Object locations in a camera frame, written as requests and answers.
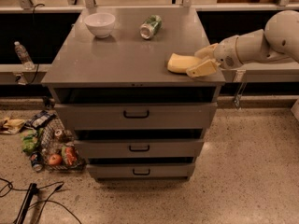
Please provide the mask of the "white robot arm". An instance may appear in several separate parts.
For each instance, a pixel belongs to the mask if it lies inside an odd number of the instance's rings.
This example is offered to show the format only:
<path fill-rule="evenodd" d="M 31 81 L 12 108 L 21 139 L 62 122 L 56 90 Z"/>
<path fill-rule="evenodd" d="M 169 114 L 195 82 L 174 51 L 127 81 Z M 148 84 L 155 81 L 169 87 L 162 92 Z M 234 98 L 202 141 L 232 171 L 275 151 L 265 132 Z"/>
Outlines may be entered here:
<path fill-rule="evenodd" d="M 283 10 L 263 29 L 234 35 L 194 53 L 199 61 L 188 67 L 189 77 L 212 75 L 218 67 L 236 69 L 246 63 L 270 63 L 285 58 L 299 62 L 299 12 Z"/>

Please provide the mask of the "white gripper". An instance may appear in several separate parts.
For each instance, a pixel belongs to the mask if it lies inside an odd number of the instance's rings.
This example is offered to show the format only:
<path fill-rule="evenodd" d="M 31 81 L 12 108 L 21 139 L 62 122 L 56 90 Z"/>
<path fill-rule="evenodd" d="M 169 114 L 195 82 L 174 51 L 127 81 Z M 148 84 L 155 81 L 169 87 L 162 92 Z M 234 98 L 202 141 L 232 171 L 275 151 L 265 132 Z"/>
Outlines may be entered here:
<path fill-rule="evenodd" d="M 242 66 L 237 52 L 236 41 L 238 35 L 223 39 L 219 44 L 214 43 L 207 47 L 197 50 L 194 56 L 199 59 L 208 58 L 199 64 L 193 65 L 186 70 L 189 77 L 204 77 L 217 72 L 218 63 L 223 69 L 236 69 Z"/>

